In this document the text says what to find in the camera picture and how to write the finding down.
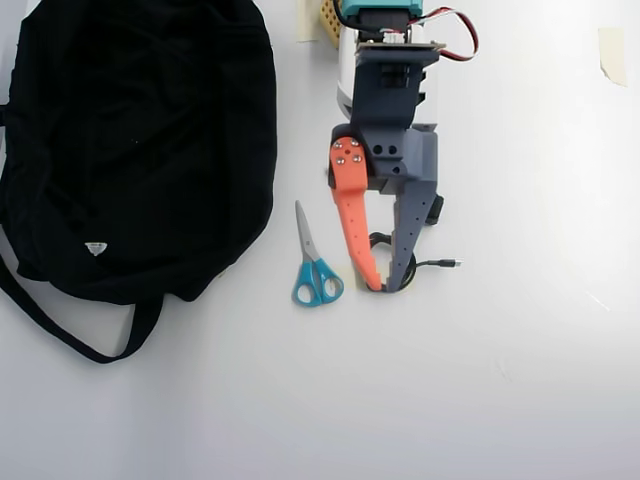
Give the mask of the blue grey gripper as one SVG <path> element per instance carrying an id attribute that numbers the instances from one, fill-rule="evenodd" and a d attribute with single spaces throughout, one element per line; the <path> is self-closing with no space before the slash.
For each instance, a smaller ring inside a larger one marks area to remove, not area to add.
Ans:
<path id="1" fill-rule="evenodd" d="M 371 252 L 365 193 L 396 195 L 403 189 L 394 204 L 392 261 L 386 282 L 388 293 L 397 292 L 436 197 L 436 128 L 433 123 L 413 124 L 404 131 L 340 124 L 332 130 L 332 197 L 349 256 L 373 291 L 382 290 L 382 280 Z"/>

